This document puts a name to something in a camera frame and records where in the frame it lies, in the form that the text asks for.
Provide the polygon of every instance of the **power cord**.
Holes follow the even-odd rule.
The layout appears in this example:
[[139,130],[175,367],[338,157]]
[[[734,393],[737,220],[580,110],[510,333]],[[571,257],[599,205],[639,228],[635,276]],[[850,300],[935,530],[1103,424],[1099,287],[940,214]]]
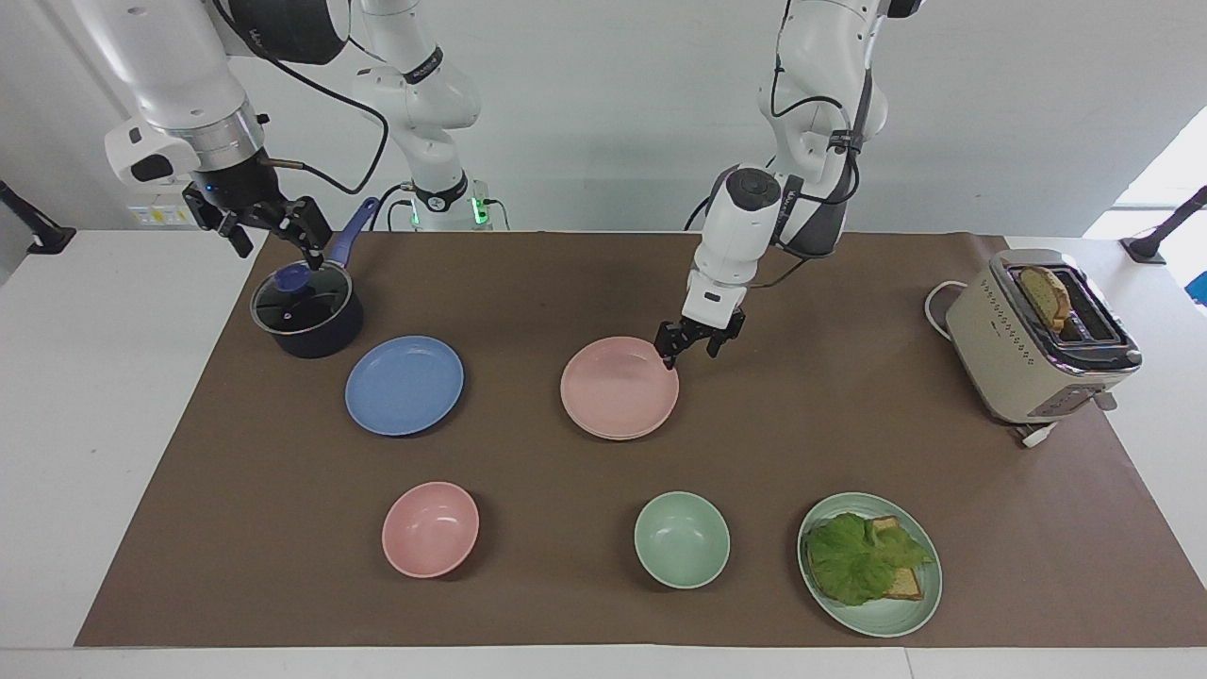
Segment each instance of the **power cord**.
[[1060,425],[1060,421],[1038,428],[1019,427],[1018,432],[1019,437],[1022,438],[1022,445],[1028,449],[1034,449],[1039,444],[1043,444],[1044,441],[1048,440],[1048,435],[1053,433],[1053,429],[1056,429],[1057,425]]
[[409,207],[409,206],[414,206],[414,203],[412,203],[407,198],[400,198],[400,199],[395,200],[393,203],[390,203],[390,206],[385,209],[385,227],[391,233],[393,233],[393,209],[397,207],[398,205],[407,205]]
[[[415,189],[415,185],[412,183],[412,182],[409,182],[409,181],[403,181],[402,183],[395,183],[390,188],[386,188],[385,193],[381,194],[381,199],[378,201],[378,209],[373,212],[373,218],[369,221],[369,228],[368,229],[373,230],[373,228],[377,227],[377,217],[378,217],[378,215],[381,213],[381,205],[386,204],[386,200],[390,199],[390,195],[393,195],[398,191],[414,191],[414,189]],[[389,224],[389,215],[386,215],[386,226],[390,226]]]
[[365,104],[361,104],[360,101],[356,101],[355,99],[350,99],[350,98],[344,96],[343,94],[340,94],[338,92],[328,89],[328,88],[319,84],[317,82],[308,78],[307,76],[299,74],[298,71],[296,71],[296,70],[286,66],[280,60],[278,60],[276,57],[273,57],[272,54],[269,54],[268,52],[266,52],[260,46],[260,43],[256,41],[256,39],[255,39],[253,35],[251,35],[247,31],[241,30],[234,23],[234,19],[231,18],[231,14],[227,12],[226,7],[222,6],[221,1],[215,1],[214,2],[214,8],[217,10],[218,16],[222,17],[222,21],[226,22],[226,24],[231,28],[231,30],[233,30],[234,34],[238,35],[239,39],[244,41],[244,43],[247,45],[247,48],[251,49],[251,52],[253,54],[256,54],[261,59],[264,59],[266,62],[268,62],[269,64],[272,64],[273,66],[275,66],[278,70],[280,70],[285,75],[292,77],[293,80],[297,80],[298,82],[301,82],[301,83],[303,83],[303,84],[305,84],[305,86],[310,87],[310,88],[316,89],[316,90],[326,94],[327,96],[331,96],[332,99],[336,99],[337,101],[342,101],[344,104],[348,104],[349,106],[360,109],[360,110],[365,111],[366,113],[375,117],[378,119],[378,122],[381,123],[381,140],[378,142],[377,152],[373,154],[373,162],[369,163],[369,168],[368,168],[368,170],[366,170],[365,176],[361,177],[360,183],[357,183],[356,186],[352,186],[352,187],[344,186],[339,181],[336,181],[327,172],[325,172],[325,171],[322,171],[322,170],[320,170],[317,168],[314,168],[314,166],[307,164],[307,163],[303,163],[301,160],[276,160],[276,159],[269,159],[269,164],[272,164],[274,166],[282,166],[282,168],[286,168],[286,169],[299,169],[299,170],[310,172],[310,174],[317,176],[319,178],[326,181],[331,186],[338,188],[339,191],[342,191],[344,193],[348,193],[349,195],[355,195],[355,194],[360,193],[361,191],[363,191],[365,186],[368,185],[368,182],[369,182],[371,178],[373,178],[373,174],[377,171],[378,163],[381,160],[381,154],[385,152],[385,146],[390,141],[390,123],[385,119],[385,116],[383,116],[381,113],[379,113],[375,109],[373,109],[371,106],[366,106]]
[[512,219],[507,216],[507,205],[503,204],[498,198],[486,198],[482,201],[483,205],[498,205],[503,209],[503,228],[507,230],[512,229]]
[[944,280],[943,282],[935,285],[934,288],[931,289],[929,293],[927,293],[926,300],[922,302],[922,312],[926,314],[927,322],[929,322],[931,327],[933,327],[935,332],[941,334],[947,343],[951,343],[951,333],[947,332],[947,329],[944,328],[941,324],[939,324],[939,321],[934,320],[934,314],[931,312],[931,302],[934,300],[934,295],[938,294],[940,289],[943,289],[944,287],[950,287],[952,285],[957,287],[968,287],[967,282],[962,282],[960,280]]

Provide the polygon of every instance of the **blue plate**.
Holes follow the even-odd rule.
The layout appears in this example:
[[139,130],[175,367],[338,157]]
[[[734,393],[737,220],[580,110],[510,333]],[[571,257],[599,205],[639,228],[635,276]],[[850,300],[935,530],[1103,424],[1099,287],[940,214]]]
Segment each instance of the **blue plate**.
[[465,369],[451,347],[432,336],[397,336],[356,364],[344,403],[365,429],[406,437],[443,420],[463,386]]

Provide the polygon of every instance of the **toaster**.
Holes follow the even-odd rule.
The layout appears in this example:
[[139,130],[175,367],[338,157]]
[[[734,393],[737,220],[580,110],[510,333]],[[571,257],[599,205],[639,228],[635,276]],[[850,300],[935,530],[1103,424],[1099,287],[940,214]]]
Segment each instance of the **toaster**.
[[[1054,273],[1072,310],[1054,330],[1024,291],[1027,267]],[[1097,286],[1055,250],[1007,250],[960,293],[946,314],[960,361],[990,412],[1015,425],[1046,425],[1094,403],[1113,410],[1112,387],[1136,373],[1141,353]]]

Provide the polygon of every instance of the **saucepan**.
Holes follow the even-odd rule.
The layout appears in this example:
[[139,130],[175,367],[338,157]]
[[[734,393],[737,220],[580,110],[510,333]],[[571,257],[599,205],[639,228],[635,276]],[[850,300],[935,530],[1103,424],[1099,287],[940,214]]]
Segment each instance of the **saucepan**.
[[365,324],[365,308],[356,297],[348,259],[352,242],[377,212],[380,200],[368,198],[336,238],[331,256],[317,270],[305,262],[276,269],[251,297],[251,317],[287,353],[319,359],[352,343]]

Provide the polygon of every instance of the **green indicator light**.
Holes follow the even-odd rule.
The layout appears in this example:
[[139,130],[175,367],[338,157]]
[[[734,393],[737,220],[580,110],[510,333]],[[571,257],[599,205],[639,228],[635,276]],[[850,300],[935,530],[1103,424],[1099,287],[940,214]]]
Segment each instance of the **green indicator light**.
[[472,198],[470,198],[470,203],[473,205],[474,221],[477,221],[478,223],[486,223],[488,221],[490,221],[490,210],[486,209],[486,205],[482,201],[482,198],[473,195]]

